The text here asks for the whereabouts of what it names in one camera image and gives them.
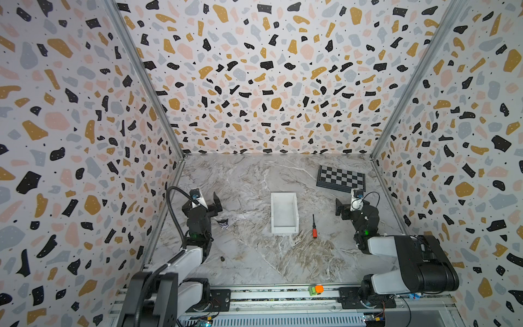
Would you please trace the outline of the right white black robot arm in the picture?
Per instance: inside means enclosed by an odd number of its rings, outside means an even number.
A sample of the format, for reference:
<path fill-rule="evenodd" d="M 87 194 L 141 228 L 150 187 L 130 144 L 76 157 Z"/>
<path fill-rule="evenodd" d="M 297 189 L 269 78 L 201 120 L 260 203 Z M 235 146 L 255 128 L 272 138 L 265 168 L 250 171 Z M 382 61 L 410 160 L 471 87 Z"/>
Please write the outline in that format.
<path fill-rule="evenodd" d="M 387 307 L 397 295 L 438 295 L 458 289 L 458 274 L 434 236 L 381 235 L 379 211 L 363 199 L 350 204 L 336 200 L 335 215 L 353 224 L 354 241 L 362 253 L 395 258 L 399 265 L 393 271 L 365 275 L 358 289 L 341 290 L 341 302 L 374 309 Z"/>

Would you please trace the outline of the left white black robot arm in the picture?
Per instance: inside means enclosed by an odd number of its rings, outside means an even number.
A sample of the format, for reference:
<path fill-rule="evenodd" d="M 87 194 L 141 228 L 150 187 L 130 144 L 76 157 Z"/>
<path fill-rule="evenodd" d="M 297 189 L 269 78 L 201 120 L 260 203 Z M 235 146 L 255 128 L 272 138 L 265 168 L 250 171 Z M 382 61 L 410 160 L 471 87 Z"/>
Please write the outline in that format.
<path fill-rule="evenodd" d="M 182 192 L 187 198 L 182 211 L 186 232 L 168 205 L 169 214 L 181 236 L 179 252 L 165 263 L 136 273 L 128 287 L 117 326 L 181 326 L 181 315 L 195 310 L 193 326 L 211 326 L 218 300 L 212 296 L 207 278 L 190 278 L 211 252 L 212 218 L 223 208 L 217 195 L 207 202 L 199 189 Z"/>

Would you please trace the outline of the red black screwdriver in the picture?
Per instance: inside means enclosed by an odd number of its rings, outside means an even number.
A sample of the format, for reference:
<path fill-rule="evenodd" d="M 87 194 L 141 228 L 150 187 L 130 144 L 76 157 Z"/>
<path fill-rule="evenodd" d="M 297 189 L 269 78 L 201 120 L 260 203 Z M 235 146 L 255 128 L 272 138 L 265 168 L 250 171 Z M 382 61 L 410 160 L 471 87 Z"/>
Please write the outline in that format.
<path fill-rule="evenodd" d="M 313 229 L 312 229 L 312 236 L 314 239 L 316 239 L 318 237 L 318 234 L 317 234 L 317 226 L 316 226 L 316 223 L 315 223 L 315 215 L 313 215 Z"/>

